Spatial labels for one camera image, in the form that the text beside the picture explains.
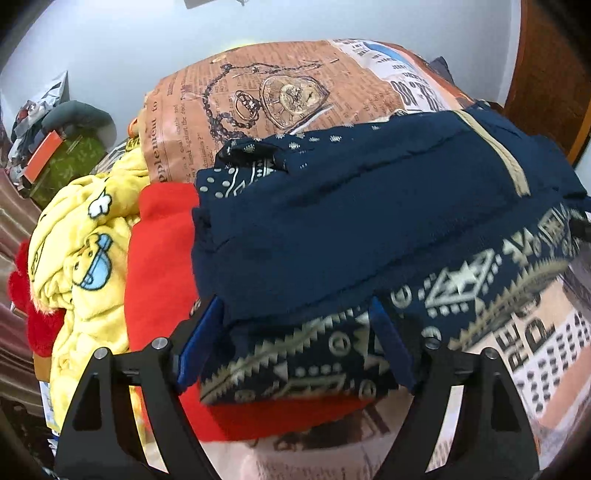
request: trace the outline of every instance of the cartoon character print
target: cartoon character print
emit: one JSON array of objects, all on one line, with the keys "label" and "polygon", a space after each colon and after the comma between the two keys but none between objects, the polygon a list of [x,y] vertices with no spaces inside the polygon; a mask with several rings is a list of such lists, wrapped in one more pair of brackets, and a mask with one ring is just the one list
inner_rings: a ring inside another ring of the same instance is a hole
[{"label": "cartoon character print", "polygon": [[107,189],[103,189],[99,197],[93,200],[88,206],[88,217],[96,220],[101,215],[107,215],[111,209],[113,197],[107,193]]},{"label": "cartoon character print", "polygon": [[89,291],[100,290],[109,281],[112,263],[108,251],[113,239],[106,233],[93,233],[74,265],[73,282]]}]

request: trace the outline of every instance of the red cloth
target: red cloth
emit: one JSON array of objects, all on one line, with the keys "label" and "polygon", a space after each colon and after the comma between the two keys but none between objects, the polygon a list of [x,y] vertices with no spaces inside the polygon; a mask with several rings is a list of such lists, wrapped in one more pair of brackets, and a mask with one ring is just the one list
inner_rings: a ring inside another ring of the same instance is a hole
[{"label": "red cloth", "polygon": [[[131,350],[170,336],[197,300],[191,271],[194,226],[191,209],[199,197],[191,184],[156,183],[139,197],[141,221],[128,252],[125,319]],[[269,400],[206,406],[197,385],[181,397],[197,438],[204,442],[251,440],[307,430],[368,404],[346,396],[311,400]]]},{"label": "red cloth", "polygon": [[27,314],[27,339],[31,350],[39,356],[51,356],[53,344],[61,326],[64,325],[65,310],[52,314],[38,312],[31,301],[31,286],[27,274],[29,240],[18,248],[14,263],[17,269],[8,277],[8,296],[15,306]]}]

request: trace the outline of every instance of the yellow cartoon fabric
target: yellow cartoon fabric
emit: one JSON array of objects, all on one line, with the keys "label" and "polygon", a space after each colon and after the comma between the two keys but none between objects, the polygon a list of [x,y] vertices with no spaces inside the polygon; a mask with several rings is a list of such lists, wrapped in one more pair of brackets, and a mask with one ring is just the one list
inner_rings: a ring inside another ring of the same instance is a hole
[{"label": "yellow cartoon fabric", "polygon": [[[45,312],[66,309],[51,356],[50,394],[59,428],[91,354],[101,346],[113,353],[128,349],[127,250],[139,220],[138,196],[148,183],[141,149],[131,150],[110,173],[61,189],[33,232],[28,259],[33,301]],[[131,398],[143,436],[135,391]]]}]

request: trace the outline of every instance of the clutter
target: clutter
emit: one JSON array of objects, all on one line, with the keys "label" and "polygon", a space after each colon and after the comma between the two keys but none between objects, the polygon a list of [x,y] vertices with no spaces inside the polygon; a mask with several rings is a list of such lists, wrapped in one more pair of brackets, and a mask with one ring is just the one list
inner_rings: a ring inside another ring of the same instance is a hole
[{"label": "clutter", "polygon": [[62,187],[88,175],[104,155],[102,143],[91,132],[65,139],[49,158],[42,157],[46,163],[37,179],[29,189],[23,188],[19,193],[28,195],[43,209]]},{"label": "clutter", "polygon": [[139,136],[153,182],[191,183],[228,140],[295,135],[472,103],[397,45],[266,43],[220,53],[161,80],[145,98]]},{"label": "clutter", "polygon": [[[138,196],[149,183],[139,149],[109,174],[86,176],[62,188],[41,213],[31,238],[28,274],[38,310],[66,310],[52,354],[50,390],[62,425],[92,352],[128,349],[123,299],[131,227]],[[134,409],[141,429],[139,398]]]},{"label": "clutter", "polygon": [[41,131],[41,120],[51,109],[61,102],[66,85],[67,72],[62,73],[50,81],[40,92],[27,100],[17,113],[12,127],[11,141],[13,143],[8,159],[10,164],[3,167],[7,170],[19,168],[23,170],[31,156],[29,145],[35,141]]},{"label": "clutter", "polygon": [[41,208],[60,188],[88,175],[104,156],[94,130],[112,121],[91,105],[60,103],[65,81],[63,73],[21,108],[12,131],[14,144],[2,163],[20,196],[33,198]]}]

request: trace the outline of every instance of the navy patterned fabric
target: navy patterned fabric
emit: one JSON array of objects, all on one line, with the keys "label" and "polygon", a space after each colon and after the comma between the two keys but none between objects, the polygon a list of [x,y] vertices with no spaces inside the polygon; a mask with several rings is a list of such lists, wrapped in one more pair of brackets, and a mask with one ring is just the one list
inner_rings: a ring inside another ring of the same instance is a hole
[{"label": "navy patterned fabric", "polygon": [[204,403],[412,388],[421,336],[468,348],[567,268],[573,170],[467,111],[232,141],[198,172],[193,269],[224,303]]}]

